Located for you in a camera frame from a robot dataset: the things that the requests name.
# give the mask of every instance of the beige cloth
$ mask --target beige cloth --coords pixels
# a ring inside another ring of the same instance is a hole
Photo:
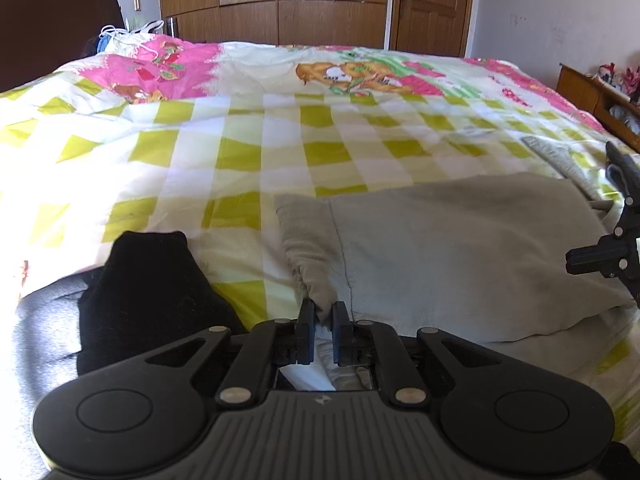
[[[571,276],[564,254],[604,229],[568,180],[480,176],[325,199],[276,197],[299,296],[341,300],[401,335],[471,341],[552,334],[628,303],[617,280]]]

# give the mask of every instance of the wooden nightstand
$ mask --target wooden nightstand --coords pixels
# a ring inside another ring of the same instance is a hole
[[[556,91],[580,110],[593,114],[610,133],[640,153],[640,136],[609,113],[613,105],[620,105],[639,117],[640,108],[631,104],[599,79],[587,77],[567,65],[561,64],[561,66]]]

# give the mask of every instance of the wooden wardrobe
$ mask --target wooden wardrobe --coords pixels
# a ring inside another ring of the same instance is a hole
[[[456,10],[456,0],[453,11],[450,0],[446,1],[447,8],[418,3],[414,9],[403,9],[400,1],[394,0],[393,5],[392,47],[399,43],[398,48],[404,47],[404,50],[428,51],[429,41],[432,41],[429,38],[426,43],[420,39],[414,39],[413,43],[404,39],[412,37],[413,28],[416,34],[424,35],[425,27],[420,24],[420,17],[425,12],[428,22],[436,25],[438,12],[446,12],[450,22],[456,20],[455,16],[451,18],[452,12],[457,13],[457,23],[460,16],[462,22],[465,21],[466,8]],[[162,16],[175,17],[180,37],[190,41],[344,44],[375,48],[383,48],[385,43],[388,0],[160,0],[160,3]],[[435,21],[430,12],[436,13]],[[458,36],[462,36],[464,26],[456,27],[459,28]],[[442,54],[458,55],[460,41],[456,44],[454,28],[454,25],[447,25],[448,39],[432,41]],[[398,29],[401,41],[397,40]],[[445,30],[437,26],[431,29],[434,35]]]

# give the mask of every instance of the screw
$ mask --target screw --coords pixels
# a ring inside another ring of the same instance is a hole
[[[420,388],[400,388],[396,391],[396,400],[403,404],[420,404],[427,398],[427,392]]]
[[[227,404],[241,404],[251,399],[251,392],[241,386],[225,388],[219,394],[220,400]]]

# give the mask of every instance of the bed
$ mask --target bed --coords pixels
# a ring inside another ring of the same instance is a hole
[[[1,288],[17,294],[7,276],[24,262],[28,294],[102,264],[126,230],[180,230],[247,327],[293,318],[274,195],[560,178],[531,137],[564,147],[598,198],[620,202],[603,169],[615,139],[510,63],[128,35],[0,94]],[[615,439],[638,456],[638,317],[572,376],[609,401]],[[322,387],[322,367],[298,384]]]

